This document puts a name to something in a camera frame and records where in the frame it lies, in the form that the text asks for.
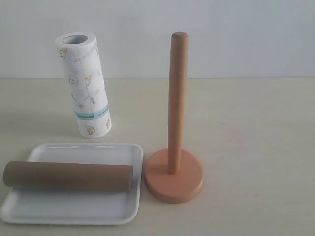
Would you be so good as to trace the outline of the printed white paper towel roll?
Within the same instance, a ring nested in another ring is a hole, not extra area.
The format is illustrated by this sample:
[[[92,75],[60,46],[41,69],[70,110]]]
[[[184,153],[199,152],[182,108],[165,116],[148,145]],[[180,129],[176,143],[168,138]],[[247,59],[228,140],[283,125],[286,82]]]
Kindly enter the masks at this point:
[[[96,36],[69,33],[58,37],[55,45],[81,135],[105,136],[112,124]]]

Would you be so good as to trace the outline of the brown cardboard tube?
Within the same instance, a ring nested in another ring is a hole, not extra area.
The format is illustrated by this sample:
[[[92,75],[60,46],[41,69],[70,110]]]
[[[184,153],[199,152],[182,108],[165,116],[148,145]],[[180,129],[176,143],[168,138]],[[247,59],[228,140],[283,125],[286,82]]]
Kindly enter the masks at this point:
[[[132,165],[11,161],[3,171],[8,187],[130,191]]]

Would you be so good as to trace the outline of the wooden paper towel holder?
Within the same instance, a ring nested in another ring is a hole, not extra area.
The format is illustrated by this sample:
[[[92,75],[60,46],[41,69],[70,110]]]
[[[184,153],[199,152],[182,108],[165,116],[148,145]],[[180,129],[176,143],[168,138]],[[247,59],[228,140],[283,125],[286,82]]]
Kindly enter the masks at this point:
[[[153,154],[144,166],[148,190],[161,201],[178,204],[196,197],[202,188],[204,170],[191,152],[182,149],[189,37],[171,36],[168,147]]]

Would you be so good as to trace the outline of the white square tray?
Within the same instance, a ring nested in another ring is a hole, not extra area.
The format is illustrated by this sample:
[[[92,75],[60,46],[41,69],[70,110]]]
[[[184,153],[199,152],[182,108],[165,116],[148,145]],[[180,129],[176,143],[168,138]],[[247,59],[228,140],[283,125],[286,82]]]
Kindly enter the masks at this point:
[[[119,225],[138,213],[143,149],[137,144],[46,143],[33,149],[31,162],[132,165],[128,192],[12,188],[2,207],[4,222],[21,224]]]

